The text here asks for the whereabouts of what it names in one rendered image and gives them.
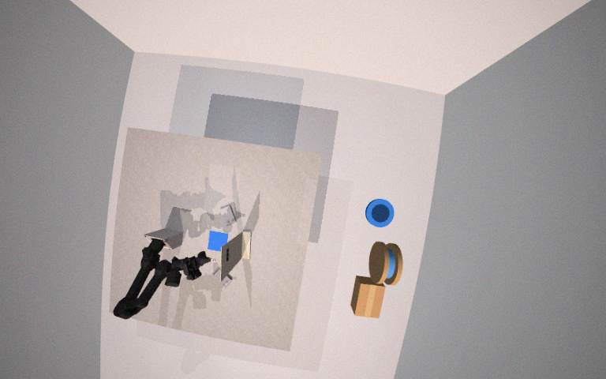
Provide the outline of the blue square marker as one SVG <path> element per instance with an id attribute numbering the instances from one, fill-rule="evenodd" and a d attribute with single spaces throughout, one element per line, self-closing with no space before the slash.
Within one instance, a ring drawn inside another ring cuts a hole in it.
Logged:
<path id="1" fill-rule="evenodd" d="M 208 249 L 221 252 L 221 247 L 227 243 L 228 234 L 210 231 Z"/>

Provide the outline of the beige panel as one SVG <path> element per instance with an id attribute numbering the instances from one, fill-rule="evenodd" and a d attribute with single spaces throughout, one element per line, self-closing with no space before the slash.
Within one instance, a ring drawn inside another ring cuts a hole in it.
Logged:
<path id="1" fill-rule="evenodd" d="M 251 231 L 242 231 L 235 238 L 225 243 L 220 252 L 220 283 L 242 259 L 250 258 Z"/>

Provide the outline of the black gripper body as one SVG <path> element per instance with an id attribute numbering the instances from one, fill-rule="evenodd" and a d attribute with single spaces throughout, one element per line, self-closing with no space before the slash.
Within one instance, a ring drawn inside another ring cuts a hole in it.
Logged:
<path id="1" fill-rule="evenodd" d="M 200 254 L 202 254 L 203 256 L 206 256 L 205 251 L 201 251 L 200 253 L 197 254 L 197 256 L 199 256 Z M 195 258 L 195 256 L 192 256 L 190 258 L 185 258 L 185 259 L 181 259 L 180 260 L 180 268 L 183 270 L 184 274 L 186 276 L 191 275 L 189 269 L 193 269 L 194 267 L 194 263 L 193 263 L 193 258 Z"/>

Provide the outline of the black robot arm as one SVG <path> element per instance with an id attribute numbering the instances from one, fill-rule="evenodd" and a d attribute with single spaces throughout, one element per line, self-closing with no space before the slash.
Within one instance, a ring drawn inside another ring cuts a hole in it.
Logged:
<path id="1" fill-rule="evenodd" d="M 151 238 L 152 242 L 148 248 L 142 249 L 142 260 L 140 261 L 141 268 L 137 273 L 137 277 L 133 281 L 131 288 L 127 295 L 118 302 L 113 310 L 116 317 L 122 319 L 130 319 L 134 314 L 140 312 L 143 308 L 146 308 L 151 297 L 155 293 L 156 289 L 162 283 L 162 280 L 166 278 L 164 285 L 171 287 L 178 287 L 181 282 L 181 271 L 180 260 L 177 257 L 173 257 L 170 263 L 167 259 L 159 261 L 161 249 L 165 246 L 161 239 Z M 144 282 L 148 278 L 148 274 L 151 270 L 155 269 L 155 275 L 152 277 L 146 288 L 138 297 L 141 288 L 144 286 Z M 199 269 L 189 269 L 191 275 L 186 276 L 187 280 L 195 280 L 202 276 Z M 137 298 L 138 297 L 138 298 Z"/>

